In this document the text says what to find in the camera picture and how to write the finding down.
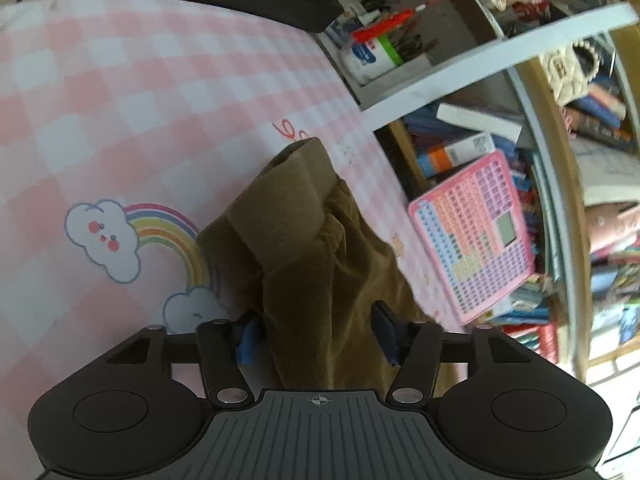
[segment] brown fabric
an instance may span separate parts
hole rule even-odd
[[[318,139],[276,156],[198,242],[236,300],[262,314],[284,387],[387,391],[397,370],[371,332],[371,304],[426,316]]]

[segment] white book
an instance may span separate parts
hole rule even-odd
[[[584,205],[640,202],[640,159],[586,139],[571,139]]]
[[[441,121],[455,124],[462,128],[500,135],[514,144],[518,142],[518,137],[522,130],[522,125],[513,121],[448,103],[441,103],[438,106],[436,117]]]

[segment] colorful alphabet chart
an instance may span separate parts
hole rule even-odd
[[[499,150],[411,202],[409,215],[462,323],[534,272],[516,188]]]

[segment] rainbow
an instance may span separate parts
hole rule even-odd
[[[140,203],[122,208],[138,233],[138,247],[161,244],[174,251],[187,273],[187,290],[209,286],[207,260],[196,243],[198,228],[179,211],[161,204]]]

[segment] pink checkered tablecloth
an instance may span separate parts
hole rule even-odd
[[[385,155],[300,30],[175,0],[4,7],[0,117],[1,480],[41,471],[26,419],[44,391],[217,304],[194,236],[295,139],[324,142],[367,222],[404,247],[420,306],[459,329]]]

